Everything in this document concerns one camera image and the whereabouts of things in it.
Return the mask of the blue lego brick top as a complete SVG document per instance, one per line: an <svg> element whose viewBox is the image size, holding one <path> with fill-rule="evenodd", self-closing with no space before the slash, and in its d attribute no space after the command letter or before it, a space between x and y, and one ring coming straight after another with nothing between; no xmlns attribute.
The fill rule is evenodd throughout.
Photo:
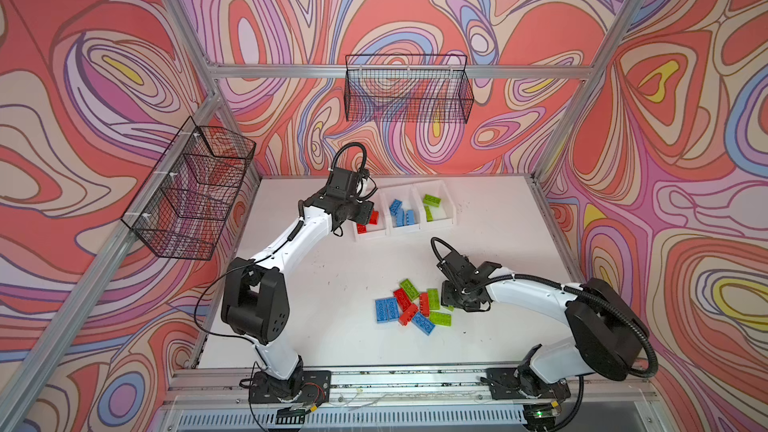
<svg viewBox="0 0 768 432"><path fill-rule="evenodd" d="M394 199L389 206L389 211L392 216L396 216L402 208L402 202L398 199Z"/></svg>

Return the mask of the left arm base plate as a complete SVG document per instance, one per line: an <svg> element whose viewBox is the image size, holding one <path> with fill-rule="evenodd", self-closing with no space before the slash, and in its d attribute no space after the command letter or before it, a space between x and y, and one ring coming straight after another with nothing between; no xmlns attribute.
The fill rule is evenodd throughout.
<svg viewBox="0 0 768 432"><path fill-rule="evenodd" d="M248 392L250 404L299 403L319 406L330 396L330 370L299 370L287 380L278 380L262 371L242 379L239 386Z"/></svg>

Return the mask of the green lego brick bottom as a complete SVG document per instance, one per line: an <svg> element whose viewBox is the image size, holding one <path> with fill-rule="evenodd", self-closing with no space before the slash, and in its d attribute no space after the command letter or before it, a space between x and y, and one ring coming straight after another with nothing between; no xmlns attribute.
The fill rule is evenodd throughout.
<svg viewBox="0 0 768 432"><path fill-rule="evenodd" d="M428 319L432 324L436 326L442 326L442 327L452 326L452 315L448 313L434 311L430 313Z"/></svg>

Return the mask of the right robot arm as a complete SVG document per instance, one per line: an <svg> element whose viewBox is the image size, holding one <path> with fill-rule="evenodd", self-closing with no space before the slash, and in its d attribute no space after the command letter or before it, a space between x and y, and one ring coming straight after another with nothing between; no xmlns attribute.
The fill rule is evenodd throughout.
<svg viewBox="0 0 768 432"><path fill-rule="evenodd" d="M499 263L478 266L455 250L437 256L445 276L442 303L467 313L488 312L495 303L511 304L568 327L557 342L535 344L501 384L530 398L554 393L568 378L597 374L621 382L649 379L659 370L650 332L608 283L559 283L514 272Z"/></svg>

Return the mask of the blue double lego brick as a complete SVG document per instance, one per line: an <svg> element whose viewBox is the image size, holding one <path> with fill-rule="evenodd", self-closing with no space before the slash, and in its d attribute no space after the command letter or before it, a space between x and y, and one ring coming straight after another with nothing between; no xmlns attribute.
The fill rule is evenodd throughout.
<svg viewBox="0 0 768 432"><path fill-rule="evenodd" d="M397 322L399 320L400 309L395 297L376 299L374 305L377 324Z"/></svg>

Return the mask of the middle white bin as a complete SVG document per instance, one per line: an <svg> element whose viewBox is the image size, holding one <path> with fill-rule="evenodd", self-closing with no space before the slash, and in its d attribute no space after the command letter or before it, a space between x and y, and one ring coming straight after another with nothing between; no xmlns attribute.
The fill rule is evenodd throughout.
<svg viewBox="0 0 768 432"><path fill-rule="evenodd" d="M412 234L420 230L413 186L385 187L380 193L386 230L390 236Z"/></svg>

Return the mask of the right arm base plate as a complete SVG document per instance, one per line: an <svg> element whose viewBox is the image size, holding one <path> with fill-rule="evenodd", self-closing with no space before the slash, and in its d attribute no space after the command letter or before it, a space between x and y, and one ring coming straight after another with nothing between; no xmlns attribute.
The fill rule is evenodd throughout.
<svg viewBox="0 0 768 432"><path fill-rule="evenodd" d="M530 399L563 401L571 397L566 382L546 383L530 368L488 368L480 382L494 400Z"/></svg>

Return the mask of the green lego brick tilted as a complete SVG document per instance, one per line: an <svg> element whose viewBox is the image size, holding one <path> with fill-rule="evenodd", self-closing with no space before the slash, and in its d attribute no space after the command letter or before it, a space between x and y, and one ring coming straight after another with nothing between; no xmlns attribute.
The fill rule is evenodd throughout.
<svg viewBox="0 0 768 432"><path fill-rule="evenodd" d="M400 282L400 287L406 293L407 297L411 301L416 301L420 298L420 291L413 285L409 279L405 279Z"/></svg>

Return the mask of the green lego brick narrow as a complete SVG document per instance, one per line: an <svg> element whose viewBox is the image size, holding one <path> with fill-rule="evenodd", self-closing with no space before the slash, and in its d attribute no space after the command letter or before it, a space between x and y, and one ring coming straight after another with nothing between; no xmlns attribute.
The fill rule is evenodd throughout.
<svg viewBox="0 0 768 432"><path fill-rule="evenodd" d="M434 220L431 208L427 205L424 205L424 211L425 211L425 217L427 222L432 222Z"/></svg>

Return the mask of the white bin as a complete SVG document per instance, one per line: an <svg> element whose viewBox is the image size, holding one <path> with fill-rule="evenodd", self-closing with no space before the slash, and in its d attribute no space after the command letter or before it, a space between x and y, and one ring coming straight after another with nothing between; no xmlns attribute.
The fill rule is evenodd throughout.
<svg viewBox="0 0 768 432"><path fill-rule="evenodd" d="M390 236L412 234L420 230L413 186L385 187L380 193L386 230Z"/></svg>
<svg viewBox="0 0 768 432"><path fill-rule="evenodd" d="M349 232L352 235L352 239L356 242L380 240L380 239L384 239L387 236L387 229L386 229L385 217L384 217L384 207L383 207L383 202L379 197L379 193L376 192L373 195L373 197L370 199L370 201L373 203L372 212L374 210L379 212L379 224L370 225L368 222L365 225L367 227L367 232L365 234L357 233L357 229L356 229L357 223L355 222L350 222L347 225L345 225L345 231Z"/></svg>
<svg viewBox="0 0 768 432"><path fill-rule="evenodd" d="M414 192L422 230L447 229L456 225L456 206L444 181L417 182Z"/></svg>

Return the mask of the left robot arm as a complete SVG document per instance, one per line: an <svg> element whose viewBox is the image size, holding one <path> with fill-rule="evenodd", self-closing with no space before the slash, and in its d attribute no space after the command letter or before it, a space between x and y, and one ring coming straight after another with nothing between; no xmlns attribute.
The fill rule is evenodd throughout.
<svg viewBox="0 0 768 432"><path fill-rule="evenodd" d="M300 355L280 340L290 317L287 276L326 237L342 236L345 223L369 223L377 186L367 159L362 143L342 146L325 184L298 202L290 225L253 257L233 260L225 274L220 320L253 345L273 379L289 382L302 368Z"/></svg>

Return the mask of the red lego brick upright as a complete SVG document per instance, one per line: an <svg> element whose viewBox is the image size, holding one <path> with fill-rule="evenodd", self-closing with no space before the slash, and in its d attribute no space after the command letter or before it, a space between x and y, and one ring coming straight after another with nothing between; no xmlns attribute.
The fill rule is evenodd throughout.
<svg viewBox="0 0 768 432"><path fill-rule="evenodd" d="M430 315L429 295L427 292L421 292L419 295L419 312L426 318Z"/></svg>

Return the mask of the blue lego brick bottom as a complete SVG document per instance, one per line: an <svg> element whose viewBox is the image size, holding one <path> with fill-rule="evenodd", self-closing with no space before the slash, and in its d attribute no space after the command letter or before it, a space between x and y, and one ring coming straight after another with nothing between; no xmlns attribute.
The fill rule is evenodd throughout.
<svg viewBox="0 0 768 432"><path fill-rule="evenodd" d="M420 312L417 312L413 316L411 323L427 336L429 336L435 329L435 325Z"/></svg>

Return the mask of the large green lego brick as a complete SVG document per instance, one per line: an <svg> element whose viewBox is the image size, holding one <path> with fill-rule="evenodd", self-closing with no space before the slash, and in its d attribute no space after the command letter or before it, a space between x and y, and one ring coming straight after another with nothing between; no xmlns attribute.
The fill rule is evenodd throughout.
<svg viewBox="0 0 768 432"><path fill-rule="evenodd" d="M430 311L439 311L441 308L439 291L436 288L427 290L428 306Z"/></svg>

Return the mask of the right white bin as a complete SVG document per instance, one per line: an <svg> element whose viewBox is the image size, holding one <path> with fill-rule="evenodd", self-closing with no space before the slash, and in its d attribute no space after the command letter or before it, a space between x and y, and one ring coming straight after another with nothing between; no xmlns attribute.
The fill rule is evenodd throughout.
<svg viewBox="0 0 768 432"><path fill-rule="evenodd" d="M447 229L456 225L456 206L444 181L417 182L414 192L422 230Z"/></svg>

